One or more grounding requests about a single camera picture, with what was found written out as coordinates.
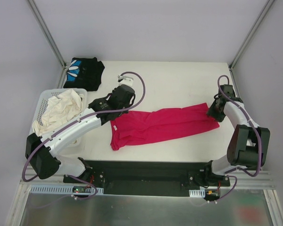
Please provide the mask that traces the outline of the pink t shirt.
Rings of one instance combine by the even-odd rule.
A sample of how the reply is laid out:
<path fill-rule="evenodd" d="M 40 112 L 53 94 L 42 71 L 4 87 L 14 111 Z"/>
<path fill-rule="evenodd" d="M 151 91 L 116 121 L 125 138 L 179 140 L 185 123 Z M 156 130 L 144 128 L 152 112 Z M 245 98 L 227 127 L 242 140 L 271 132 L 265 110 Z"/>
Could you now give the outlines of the pink t shirt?
<path fill-rule="evenodd" d="M 207 116 L 207 111 L 206 103 L 155 112 L 129 111 L 110 122 L 110 146 L 117 151 L 124 146 L 158 143 L 219 128 L 219 123 Z"/>

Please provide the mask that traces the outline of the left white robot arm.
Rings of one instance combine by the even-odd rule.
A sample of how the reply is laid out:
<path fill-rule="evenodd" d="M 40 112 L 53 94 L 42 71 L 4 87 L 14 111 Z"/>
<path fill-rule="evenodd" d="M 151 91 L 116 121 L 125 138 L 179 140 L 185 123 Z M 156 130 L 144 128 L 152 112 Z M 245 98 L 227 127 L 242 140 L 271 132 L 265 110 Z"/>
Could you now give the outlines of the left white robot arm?
<path fill-rule="evenodd" d="M 82 157 L 65 157 L 61 151 L 85 133 L 127 112 L 135 100 L 135 91 L 120 85 L 106 97 L 93 100 L 85 110 L 58 131 L 35 133 L 27 137 L 25 156 L 39 179 L 54 174 L 72 175 L 79 183 L 90 179 L 90 171 Z"/>

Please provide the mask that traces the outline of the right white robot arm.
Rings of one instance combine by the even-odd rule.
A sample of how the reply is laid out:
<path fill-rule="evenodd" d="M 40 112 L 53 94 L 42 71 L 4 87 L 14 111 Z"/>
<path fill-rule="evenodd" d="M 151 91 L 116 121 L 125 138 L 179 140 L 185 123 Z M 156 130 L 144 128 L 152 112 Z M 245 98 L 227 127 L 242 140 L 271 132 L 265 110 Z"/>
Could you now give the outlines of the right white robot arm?
<path fill-rule="evenodd" d="M 203 181 L 208 186 L 215 185 L 220 176 L 236 170 L 251 177 L 257 176 L 265 164 L 270 139 L 269 129 L 254 122 L 245 110 L 243 101 L 236 97 L 232 85 L 219 85 L 218 89 L 207 116 L 217 122 L 222 122 L 227 117 L 234 132 L 226 155 L 210 161 L 210 170 L 203 173 Z"/>

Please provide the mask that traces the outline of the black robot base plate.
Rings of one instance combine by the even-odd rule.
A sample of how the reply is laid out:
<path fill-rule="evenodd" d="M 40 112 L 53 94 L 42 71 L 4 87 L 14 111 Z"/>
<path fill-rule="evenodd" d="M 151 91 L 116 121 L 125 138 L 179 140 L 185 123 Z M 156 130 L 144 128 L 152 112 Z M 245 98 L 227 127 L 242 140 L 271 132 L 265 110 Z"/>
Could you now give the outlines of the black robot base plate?
<path fill-rule="evenodd" d="M 79 179 L 104 194 L 187 197 L 190 190 L 229 187 L 229 178 L 212 173 L 211 162 L 86 161 Z"/>

